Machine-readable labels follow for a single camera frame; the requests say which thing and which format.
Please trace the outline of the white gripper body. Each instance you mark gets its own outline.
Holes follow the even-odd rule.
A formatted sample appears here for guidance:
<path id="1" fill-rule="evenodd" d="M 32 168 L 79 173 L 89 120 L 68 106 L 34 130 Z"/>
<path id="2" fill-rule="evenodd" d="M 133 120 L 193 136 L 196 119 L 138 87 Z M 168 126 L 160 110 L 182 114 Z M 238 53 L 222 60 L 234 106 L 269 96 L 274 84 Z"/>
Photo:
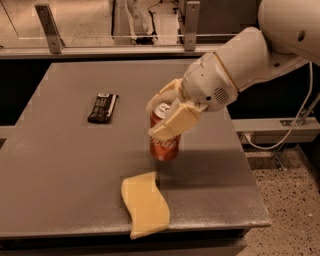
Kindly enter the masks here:
<path id="1" fill-rule="evenodd" d="M 234 82 L 215 53 L 206 53 L 193 62 L 182 84 L 189 98 L 206 105 L 209 111 L 219 111 L 238 97 Z"/>

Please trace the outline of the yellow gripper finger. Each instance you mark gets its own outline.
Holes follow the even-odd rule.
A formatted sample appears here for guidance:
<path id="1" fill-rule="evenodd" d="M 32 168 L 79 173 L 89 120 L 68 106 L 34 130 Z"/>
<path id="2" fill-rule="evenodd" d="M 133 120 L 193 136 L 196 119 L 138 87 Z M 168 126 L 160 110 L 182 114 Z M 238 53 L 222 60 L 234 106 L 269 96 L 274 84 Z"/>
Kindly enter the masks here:
<path id="1" fill-rule="evenodd" d="M 159 141 L 172 139 L 193 128 L 207 108 L 206 104 L 197 104 L 193 101 L 174 102 L 165 118 L 150 128 L 148 134 Z"/>
<path id="2" fill-rule="evenodd" d="M 150 112 L 158 103 L 173 102 L 176 99 L 179 99 L 180 101 L 185 100 L 181 79 L 172 80 L 158 91 L 148 102 L 146 111 Z"/>

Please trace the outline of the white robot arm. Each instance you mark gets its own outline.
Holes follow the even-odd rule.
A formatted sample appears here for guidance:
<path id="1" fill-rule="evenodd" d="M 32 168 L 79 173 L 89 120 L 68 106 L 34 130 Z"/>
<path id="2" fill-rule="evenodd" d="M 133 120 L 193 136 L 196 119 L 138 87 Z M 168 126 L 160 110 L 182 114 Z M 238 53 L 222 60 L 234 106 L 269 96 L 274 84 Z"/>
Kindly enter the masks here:
<path id="1" fill-rule="evenodd" d="M 228 106 L 249 87 L 307 61 L 320 64 L 320 0 L 262 0 L 258 23 L 204 54 L 148 102 L 148 112 L 162 102 L 171 104 L 149 129 L 151 137 L 169 140 L 194 127 L 203 111 Z"/>

